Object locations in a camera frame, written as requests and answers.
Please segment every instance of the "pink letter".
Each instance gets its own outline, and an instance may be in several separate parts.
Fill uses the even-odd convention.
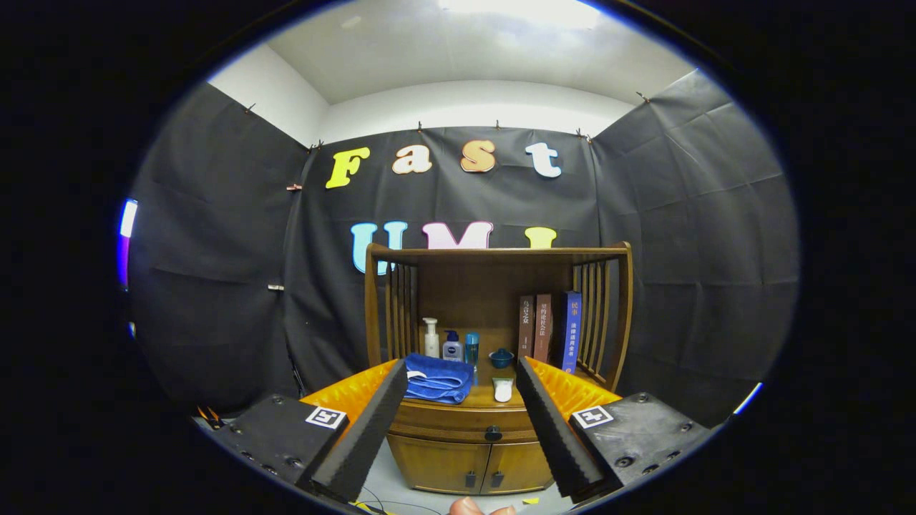
[[[455,243],[452,231],[449,230],[448,225],[441,222],[424,225],[423,232],[426,233],[428,240],[426,248],[488,248],[493,224],[473,222],[464,230],[461,243]]]

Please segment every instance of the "white pump bottle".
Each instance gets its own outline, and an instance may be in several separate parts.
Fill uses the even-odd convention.
[[[439,335],[436,334],[436,323],[434,318],[423,318],[426,323],[426,334],[423,335],[423,344],[426,350],[426,356],[439,357]]]

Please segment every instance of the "folded towel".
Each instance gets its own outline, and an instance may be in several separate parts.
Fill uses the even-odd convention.
[[[407,381],[404,399],[425,399],[458,404],[471,392],[474,367],[460,361],[448,361],[417,353],[404,358],[408,372],[422,372],[423,377]]]

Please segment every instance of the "blue book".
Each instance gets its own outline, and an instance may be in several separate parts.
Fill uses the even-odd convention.
[[[567,291],[562,295],[565,306],[558,313],[561,316],[563,329],[562,347],[557,348],[558,358],[555,362],[563,372],[575,373],[576,357],[579,356],[579,339],[582,336],[582,293]]]

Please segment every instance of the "book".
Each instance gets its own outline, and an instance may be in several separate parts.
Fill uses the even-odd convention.
[[[582,337],[582,293],[566,291],[560,297],[555,310],[559,337],[551,349],[551,364],[563,372],[574,374]]]
[[[534,300],[536,311],[534,313],[534,352],[531,357],[540,362],[547,363],[548,352],[553,336],[553,308],[551,295],[540,293]]]
[[[516,358],[533,356],[534,295],[522,295],[518,301],[518,351]]]

